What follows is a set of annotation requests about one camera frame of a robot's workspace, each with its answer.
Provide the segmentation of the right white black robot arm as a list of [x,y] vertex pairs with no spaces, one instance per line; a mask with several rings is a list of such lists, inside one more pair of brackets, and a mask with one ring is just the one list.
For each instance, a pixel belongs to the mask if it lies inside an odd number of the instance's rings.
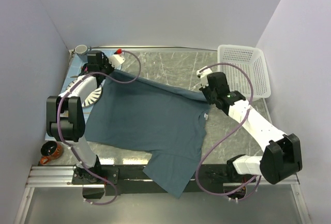
[[303,168],[300,140],[287,135],[258,113],[238,91],[231,91],[223,72],[197,71],[200,91],[228,117],[242,124],[263,151],[261,156],[238,155],[227,161],[226,175],[238,182],[245,174],[264,177],[277,184]]

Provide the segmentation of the blue-grey t-shirt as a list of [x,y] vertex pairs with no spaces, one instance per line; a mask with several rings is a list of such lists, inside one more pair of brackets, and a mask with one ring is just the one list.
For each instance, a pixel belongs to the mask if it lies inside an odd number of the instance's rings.
[[147,172],[195,171],[210,106],[202,93],[116,70],[88,117],[85,138],[151,154]]

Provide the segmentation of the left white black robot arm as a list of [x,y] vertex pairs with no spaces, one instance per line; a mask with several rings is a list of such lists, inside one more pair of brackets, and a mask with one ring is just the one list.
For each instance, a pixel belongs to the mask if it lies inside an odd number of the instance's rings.
[[116,56],[90,51],[76,82],[60,95],[47,99],[47,134],[65,144],[77,160],[76,174],[92,184],[102,179],[103,171],[98,156],[84,137],[82,102],[122,63]]

